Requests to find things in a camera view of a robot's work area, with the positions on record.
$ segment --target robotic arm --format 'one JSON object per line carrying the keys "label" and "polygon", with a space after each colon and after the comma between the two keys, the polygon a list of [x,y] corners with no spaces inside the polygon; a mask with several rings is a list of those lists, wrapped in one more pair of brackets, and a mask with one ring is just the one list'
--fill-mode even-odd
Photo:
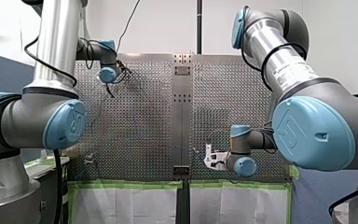
{"label": "robotic arm", "polygon": [[[260,66],[255,69],[273,92],[277,101],[269,109],[273,141],[287,160],[319,171],[358,169],[358,97],[336,80],[319,77],[305,62],[308,31],[295,12],[240,10],[232,46],[242,51],[245,61],[246,55],[255,59]],[[252,165],[246,167],[255,166],[248,158],[250,148],[259,148],[263,139],[250,127],[242,127],[242,135],[237,136],[236,128],[231,128],[231,152],[219,163],[248,176],[235,164],[239,167],[241,161],[250,161]],[[242,140],[234,141],[239,136]]]}
{"label": "robotic arm", "polygon": [[34,80],[22,95],[0,93],[0,222],[40,220],[39,183],[26,174],[20,148],[64,149],[77,143],[84,131],[86,109],[78,100],[72,76],[76,59],[87,60],[92,53],[92,59],[101,62],[99,78],[104,83],[118,76],[112,40],[78,41],[80,10],[87,3],[45,1]]}

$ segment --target metal frame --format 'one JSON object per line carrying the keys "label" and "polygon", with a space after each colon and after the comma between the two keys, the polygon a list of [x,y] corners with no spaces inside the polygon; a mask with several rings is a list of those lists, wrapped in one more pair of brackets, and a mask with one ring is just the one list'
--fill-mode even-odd
{"label": "metal frame", "polygon": [[[83,63],[77,64],[77,90],[88,106],[89,124],[80,142],[80,158],[73,162],[72,179],[237,179],[232,173],[206,170],[202,160],[195,161],[197,155],[194,151],[199,151],[202,156],[204,147],[200,147],[201,139],[214,129],[229,130],[233,123],[249,123],[254,127],[263,125],[267,119],[269,93],[264,89],[259,74],[246,67],[238,56],[120,54],[118,58],[135,74],[113,88],[113,94],[117,96],[115,99],[109,99],[104,89],[98,86],[95,79],[98,64],[90,71]],[[230,98],[233,92],[247,96],[233,101]],[[155,107],[137,107],[142,97]],[[128,129],[142,129],[136,122],[126,120],[130,119],[126,117],[129,107],[141,110],[139,116],[151,114],[150,120],[140,118],[146,124],[143,127],[145,133],[160,132],[158,127],[154,129],[153,122],[159,123],[164,119],[169,124],[161,124],[162,133],[152,140],[142,139],[133,132],[126,133]],[[219,107],[224,109],[218,110],[217,114],[200,113],[200,109],[214,111]],[[104,123],[102,119],[95,121],[94,132],[91,132],[90,123],[98,116]],[[118,117],[122,117],[122,122],[117,122]],[[212,122],[200,123],[200,120]],[[129,143],[123,145],[120,137],[129,138]],[[228,136],[220,134],[213,139],[217,139],[213,144],[215,147],[224,144],[227,147]],[[254,156],[259,162],[261,175],[251,180],[288,180],[288,166],[279,153],[271,156],[256,150]]]}

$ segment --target green tape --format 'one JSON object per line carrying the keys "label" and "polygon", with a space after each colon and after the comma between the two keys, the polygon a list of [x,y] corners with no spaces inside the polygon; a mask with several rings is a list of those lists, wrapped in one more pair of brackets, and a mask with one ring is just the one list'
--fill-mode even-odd
{"label": "green tape", "polygon": [[283,183],[260,183],[254,181],[237,181],[231,183],[227,180],[192,180],[190,187],[194,189],[236,187],[244,189],[288,189]]}
{"label": "green tape", "polygon": [[68,188],[68,223],[72,224],[72,215],[73,215],[73,211],[74,211],[74,198],[76,197],[76,195],[78,194],[78,189],[77,188]]}
{"label": "green tape", "polygon": [[292,223],[292,193],[293,185],[288,183],[289,188],[287,189],[287,208],[286,208],[286,224]]}
{"label": "green tape", "polygon": [[72,181],[68,183],[70,188],[76,189],[180,189],[180,181],[126,181],[126,180],[91,180]]}
{"label": "green tape", "polygon": [[293,178],[293,179],[299,179],[300,178],[300,172],[298,171],[298,169],[294,166],[291,165],[289,168],[289,175]]}

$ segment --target white object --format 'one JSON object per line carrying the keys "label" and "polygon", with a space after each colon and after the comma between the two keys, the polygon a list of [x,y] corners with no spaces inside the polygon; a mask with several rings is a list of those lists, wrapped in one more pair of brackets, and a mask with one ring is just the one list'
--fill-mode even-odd
{"label": "white object", "polygon": [[215,151],[212,153],[212,144],[205,144],[205,159],[204,163],[206,167],[219,170],[227,171],[227,155],[225,151]]}

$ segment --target metal bracket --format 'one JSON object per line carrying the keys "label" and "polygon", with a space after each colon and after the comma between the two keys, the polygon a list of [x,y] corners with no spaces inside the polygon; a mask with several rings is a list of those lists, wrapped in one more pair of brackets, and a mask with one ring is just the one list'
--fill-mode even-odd
{"label": "metal bracket", "polygon": [[176,76],[190,76],[190,66],[175,66]]}
{"label": "metal bracket", "polygon": [[173,166],[174,179],[188,179],[190,167],[188,165]]}

